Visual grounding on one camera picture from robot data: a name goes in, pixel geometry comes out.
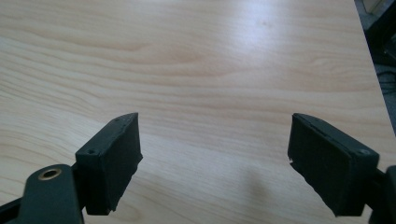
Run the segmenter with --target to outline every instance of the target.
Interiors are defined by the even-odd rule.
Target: wooden table
[[[0,2],[1,203],[135,111],[145,158],[87,223],[366,223],[290,167],[294,112],[396,163],[352,0]]]

